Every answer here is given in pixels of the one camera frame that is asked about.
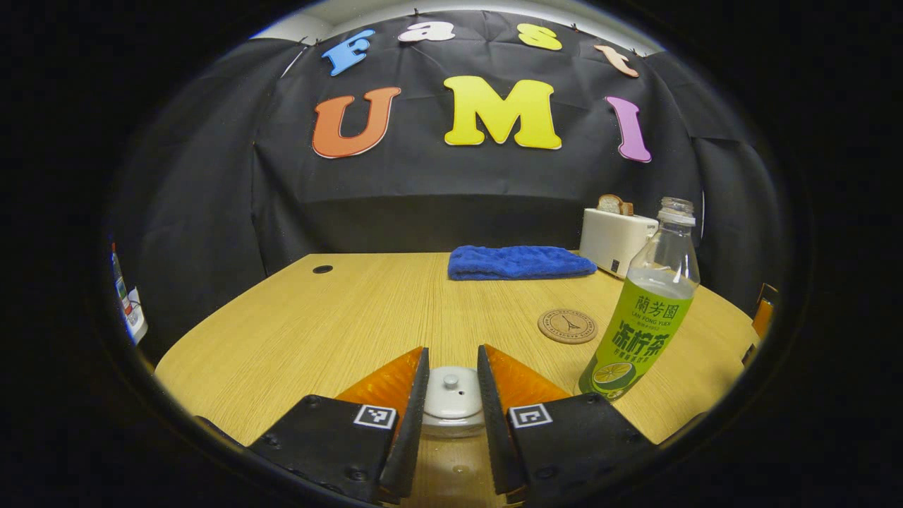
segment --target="cork coaster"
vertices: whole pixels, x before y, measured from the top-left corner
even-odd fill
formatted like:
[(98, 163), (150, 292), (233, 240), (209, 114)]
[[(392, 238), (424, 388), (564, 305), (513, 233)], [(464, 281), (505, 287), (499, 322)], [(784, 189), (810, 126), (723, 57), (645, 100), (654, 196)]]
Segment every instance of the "cork coaster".
[(599, 332), (596, 322), (588, 315), (572, 309), (555, 309), (539, 318), (539, 330), (559, 343), (587, 343)]

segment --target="orange letter u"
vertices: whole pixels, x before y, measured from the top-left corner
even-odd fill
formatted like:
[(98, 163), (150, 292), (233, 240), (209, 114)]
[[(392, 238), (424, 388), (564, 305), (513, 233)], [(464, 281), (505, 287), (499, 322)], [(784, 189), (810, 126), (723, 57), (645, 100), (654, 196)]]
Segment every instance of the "orange letter u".
[(364, 131), (354, 137), (343, 137), (341, 120), (345, 107), (354, 102), (350, 95), (321, 102), (314, 111), (317, 123), (313, 126), (313, 151), (321, 157), (335, 159), (363, 154), (376, 146), (386, 135), (392, 98), (401, 93), (398, 87), (374, 89), (364, 94), (370, 101), (370, 115)]

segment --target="bottle label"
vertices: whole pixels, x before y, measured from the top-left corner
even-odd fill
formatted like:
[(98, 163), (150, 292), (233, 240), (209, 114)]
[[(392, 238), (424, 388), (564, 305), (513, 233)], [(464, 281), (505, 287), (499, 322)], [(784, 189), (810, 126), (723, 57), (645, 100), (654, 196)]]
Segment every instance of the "bottle label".
[(609, 327), (580, 376), (580, 391), (622, 397), (671, 343), (692, 302), (656, 295), (626, 279)]

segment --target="black backdrop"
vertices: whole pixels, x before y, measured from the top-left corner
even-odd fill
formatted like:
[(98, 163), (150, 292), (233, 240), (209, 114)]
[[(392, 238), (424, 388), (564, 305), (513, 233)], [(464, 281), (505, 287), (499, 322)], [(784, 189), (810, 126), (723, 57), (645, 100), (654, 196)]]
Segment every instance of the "black backdrop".
[[(454, 24), (455, 37), (397, 40), (429, 21)], [(521, 23), (553, 29), (563, 48), (524, 44)], [(366, 58), (332, 77), (322, 55), (363, 28), (376, 31)], [(629, 55), (639, 78), (595, 44)], [(582, 210), (603, 193), (647, 217), (664, 196), (692, 201), (703, 283), (752, 315), (763, 282), (782, 286), (786, 197), (768, 175), (764, 140), (692, 67), (670, 52), (641, 57), (570, 27), (487, 11), (404, 16), (317, 46), (240, 44), (137, 137), (124, 170), (111, 233), (150, 324), (143, 351), (156, 362), (201, 319), (311, 252), (577, 249)], [(502, 97), (519, 80), (552, 85), (563, 146), (524, 148), (511, 136), (446, 145), (454, 105), (443, 81), (461, 75)], [(317, 104), (356, 97), (342, 119), (349, 136), (367, 124), (362, 95), (389, 86), (402, 92), (378, 145), (338, 159), (313, 152)], [(639, 107), (650, 162), (619, 155), (609, 95)]]
[[(12, 102), (20, 123), (11, 158), (23, 170), (12, 172), (5, 200), (16, 235), (5, 276), (19, 295), (5, 308), (11, 505), (328, 505), (326, 494), (290, 498), (237, 466), (141, 372), (108, 298), (101, 232), (129, 137), (198, 69), (296, 6), (200, 9), (160, 0), (140, 10), (14, 9)], [(802, 258), (775, 340), (700, 432), (682, 441), (693, 453), (622, 496), (584, 505), (877, 505), (894, 485), (894, 420), (878, 417), (890, 399), (875, 387), (890, 386), (897, 368), (882, 353), (887, 335), (869, 323), (893, 314), (875, 287), (856, 284), (863, 281), (851, 267), (894, 262), (892, 250), (864, 242), (887, 233), (886, 184), (872, 169), (886, 155), (881, 147), (893, 144), (880, 106), (851, 102), (850, 90), (861, 89), (861, 77), (890, 79), (877, 58), (877, 49), (890, 47), (889, 17), (868, 2), (858, 12), (820, 5), (805, 15), (768, 2), (644, 6), (609, 8), (690, 51), (777, 141), (779, 172), (799, 205), (793, 221), (802, 226), (795, 242)], [(849, 371), (858, 343), (876, 349), (869, 383), (851, 393), (849, 383), (832, 380)]]

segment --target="green tea bottle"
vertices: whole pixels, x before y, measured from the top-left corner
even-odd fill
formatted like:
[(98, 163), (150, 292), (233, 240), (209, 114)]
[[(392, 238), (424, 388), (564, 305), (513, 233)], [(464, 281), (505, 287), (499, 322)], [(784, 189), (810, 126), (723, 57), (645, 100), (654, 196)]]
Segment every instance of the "green tea bottle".
[(671, 343), (699, 286), (693, 204), (663, 198), (656, 234), (630, 261), (608, 329), (577, 381), (608, 400), (627, 393)]

